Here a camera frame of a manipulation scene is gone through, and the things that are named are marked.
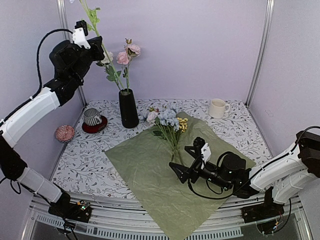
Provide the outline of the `small blue flower stem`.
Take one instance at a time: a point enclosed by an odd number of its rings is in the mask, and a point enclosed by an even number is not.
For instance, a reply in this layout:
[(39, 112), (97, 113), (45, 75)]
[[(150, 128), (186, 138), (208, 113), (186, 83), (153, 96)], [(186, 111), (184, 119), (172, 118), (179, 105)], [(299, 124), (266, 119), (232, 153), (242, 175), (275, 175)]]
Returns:
[(104, 59), (104, 52), (108, 52), (106, 47), (104, 46), (103, 38), (100, 35), (98, 28), (97, 28), (97, 24), (100, 22), (100, 19), (98, 18), (98, 11), (100, 11), (101, 9), (99, 7), (89, 8), (86, 0), (79, 0), (79, 2), (81, 4), (83, 10), (85, 11), (87, 19), (88, 19), (88, 22), (86, 21), (87, 30), (93, 31), (96, 35), (94, 40), (98, 40), (98, 49), (101, 52), (101, 57), (98, 58), (98, 61), (101, 61)]

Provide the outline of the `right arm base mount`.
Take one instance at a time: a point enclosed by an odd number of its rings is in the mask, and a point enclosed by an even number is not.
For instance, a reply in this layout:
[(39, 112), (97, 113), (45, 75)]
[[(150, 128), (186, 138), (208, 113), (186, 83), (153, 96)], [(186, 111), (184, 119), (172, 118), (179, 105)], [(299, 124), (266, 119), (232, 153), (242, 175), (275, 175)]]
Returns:
[(268, 218), (279, 217), (279, 220), (274, 220), (271, 223), (264, 222), (257, 225), (257, 229), (263, 235), (274, 234), (279, 227), (280, 220), (284, 214), (284, 204), (274, 203), (272, 196), (274, 187), (271, 186), (264, 193), (264, 201), (261, 204), (243, 207), (241, 216), (245, 223), (251, 223)]

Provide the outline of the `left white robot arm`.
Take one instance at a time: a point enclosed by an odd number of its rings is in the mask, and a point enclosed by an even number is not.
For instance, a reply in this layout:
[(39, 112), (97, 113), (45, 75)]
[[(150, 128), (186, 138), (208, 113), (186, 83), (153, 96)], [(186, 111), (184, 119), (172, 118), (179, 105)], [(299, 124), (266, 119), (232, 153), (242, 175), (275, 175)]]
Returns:
[(74, 205), (63, 198), (65, 193), (61, 188), (30, 168), (14, 147), (20, 139), (33, 140), (29, 146), (34, 147), (41, 147), (40, 141), (48, 140), (48, 137), (36, 133), (36, 127), (43, 125), (49, 113), (74, 96), (76, 89), (83, 85), (91, 64), (105, 58), (102, 44), (100, 36), (59, 43), (49, 55), (54, 66), (53, 79), (42, 85), (36, 96), (28, 99), (0, 123), (0, 169), (4, 177), (55, 203), (55, 209), (63, 217), (70, 217), (74, 213)]

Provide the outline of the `white rose stem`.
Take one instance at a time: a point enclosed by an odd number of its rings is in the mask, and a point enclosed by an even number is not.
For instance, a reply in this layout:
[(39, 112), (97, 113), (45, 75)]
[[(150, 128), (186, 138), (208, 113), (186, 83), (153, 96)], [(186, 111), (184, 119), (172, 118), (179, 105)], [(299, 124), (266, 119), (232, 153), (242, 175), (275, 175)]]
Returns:
[(117, 71), (114, 64), (113, 64), (113, 56), (114, 54), (112, 52), (104, 52), (104, 59), (97, 61), (95, 64), (98, 67), (101, 67), (104, 69), (104, 72), (106, 73), (106, 79), (110, 82), (114, 82), (117, 85), (117, 88), (120, 91), (124, 90), (124, 86), (122, 81), (120, 80), (121, 76), (121, 70)]

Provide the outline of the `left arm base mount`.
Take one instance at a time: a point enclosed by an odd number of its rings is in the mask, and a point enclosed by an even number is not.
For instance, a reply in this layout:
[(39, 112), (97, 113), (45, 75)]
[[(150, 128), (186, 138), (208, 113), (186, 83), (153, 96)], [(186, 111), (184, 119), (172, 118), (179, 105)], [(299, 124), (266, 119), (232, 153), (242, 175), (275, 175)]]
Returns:
[(71, 196), (60, 188), (62, 194), (57, 202), (51, 202), (48, 213), (63, 219), (88, 223), (92, 214), (91, 204), (88, 201), (80, 200), (77, 203), (71, 202)]

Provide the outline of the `green and peach wrapping paper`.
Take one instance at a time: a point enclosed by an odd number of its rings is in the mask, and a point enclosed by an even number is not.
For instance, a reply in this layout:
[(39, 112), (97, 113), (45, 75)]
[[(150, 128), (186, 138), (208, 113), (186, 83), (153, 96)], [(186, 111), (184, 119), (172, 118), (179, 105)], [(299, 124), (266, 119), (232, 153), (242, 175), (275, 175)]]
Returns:
[(192, 193), (169, 167), (172, 158), (168, 142), (153, 135), (154, 127), (105, 151), (108, 160), (133, 195), (171, 240), (183, 240), (201, 226), (225, 201), (211, 192), (205, 180), (193, 185)]

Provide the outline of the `pink rose stem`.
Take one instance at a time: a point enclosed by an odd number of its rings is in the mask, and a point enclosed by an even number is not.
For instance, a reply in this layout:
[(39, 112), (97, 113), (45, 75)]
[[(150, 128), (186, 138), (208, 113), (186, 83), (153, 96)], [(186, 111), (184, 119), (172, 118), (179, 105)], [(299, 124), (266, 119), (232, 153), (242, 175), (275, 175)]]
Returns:
[(122, 68), (122, 77), (125, 79), (125, 88), (124, 90), (129, 93), (130, 88), (130, 65), (133, 59), (141, 55), (141, 48), (133, 44), (131, 38), (125, 39), (124, 51), (118, 53), (116, 57), (116, 62), (121, 65)]

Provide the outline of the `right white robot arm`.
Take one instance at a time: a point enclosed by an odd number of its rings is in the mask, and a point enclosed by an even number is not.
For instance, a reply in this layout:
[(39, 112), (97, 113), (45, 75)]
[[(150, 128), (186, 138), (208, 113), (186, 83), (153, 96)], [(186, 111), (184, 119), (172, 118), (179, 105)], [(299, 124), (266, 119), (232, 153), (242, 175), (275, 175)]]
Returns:
[(284, 152), (252, 168), (247, 168), (246, 160), (231, 151), (222, 153), (216, 164), (211, 163), (209, 144), (201, 137), (184, 149), (194, 158), (192, 165), (170, 162), (169, 166), (190, 190), (202, 178), (223, 191), (232, 190), (233, 196), (247, 199), (274, 183), (271, 198), (258, 208), (262, 218), (269, 218), (278, 210), (278, 205), (286, 203), (320, 176), (320, 136), (310, 132), (309, 127), (298, 132), (296, 141)]

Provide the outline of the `peach paper flower bouquet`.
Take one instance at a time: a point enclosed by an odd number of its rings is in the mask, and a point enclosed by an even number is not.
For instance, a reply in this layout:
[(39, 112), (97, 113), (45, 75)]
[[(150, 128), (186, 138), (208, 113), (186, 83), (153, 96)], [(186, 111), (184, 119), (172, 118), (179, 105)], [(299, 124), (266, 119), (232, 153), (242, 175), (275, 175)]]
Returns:
[(179, 109), (176, 105), (163, 105), (161, 108), (149, 107), (147, 111), (139, 114), (139, 120), (155, 126), (152, 134), (168, 142), (171, 148), (171, 162), (184, 165), (180, 152), (180, 138), (182, 133), (179, 130), (177, 117)]

